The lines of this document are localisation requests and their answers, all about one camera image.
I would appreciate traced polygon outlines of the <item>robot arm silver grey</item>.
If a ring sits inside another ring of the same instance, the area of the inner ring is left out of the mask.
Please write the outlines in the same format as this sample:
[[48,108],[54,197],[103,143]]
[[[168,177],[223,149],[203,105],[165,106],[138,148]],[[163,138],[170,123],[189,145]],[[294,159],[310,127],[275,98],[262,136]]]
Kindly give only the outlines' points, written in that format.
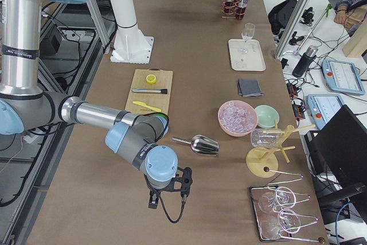
[[158,112],[137,115],[98,106],[61,88],[38,85],[42,7],[47,1],[80,4],[88,0],[1,0],[1,134],[19,134],[53,123],[92,125],[108,131],[105,143],[142,172],[150,191],[149,207],[163,204],[161,193],[178,192],[186,202],[190,168],[180,168],[175,151],[158,141],[169,119]]

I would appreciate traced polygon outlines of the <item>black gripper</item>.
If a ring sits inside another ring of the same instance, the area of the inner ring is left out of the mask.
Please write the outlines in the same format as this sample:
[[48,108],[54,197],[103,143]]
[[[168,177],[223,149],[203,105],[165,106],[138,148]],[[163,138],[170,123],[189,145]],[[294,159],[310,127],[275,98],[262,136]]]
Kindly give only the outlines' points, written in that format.
[[192,169],[190,167],[185,167],[184,169],[178,167],[178,170],[182,172],[182,175],[180,176],[177,173],[164,188],[153,187],[153,182],[149,181],[149,178],[145,176],[146,184],[149,190],[151,190],[148,208],[157,209],[159,199],[161,199],[161,192],[180,192],[182,199],[187,199],[193,183]]

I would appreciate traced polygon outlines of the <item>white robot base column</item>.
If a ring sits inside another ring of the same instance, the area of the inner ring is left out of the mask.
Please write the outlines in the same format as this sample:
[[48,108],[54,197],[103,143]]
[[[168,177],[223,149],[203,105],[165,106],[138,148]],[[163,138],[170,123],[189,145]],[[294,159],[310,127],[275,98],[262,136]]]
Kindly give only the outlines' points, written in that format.
[[154,38],[138,27],[133,0],[110,0],[117,24],[111,55],[115,63],[148,64]]

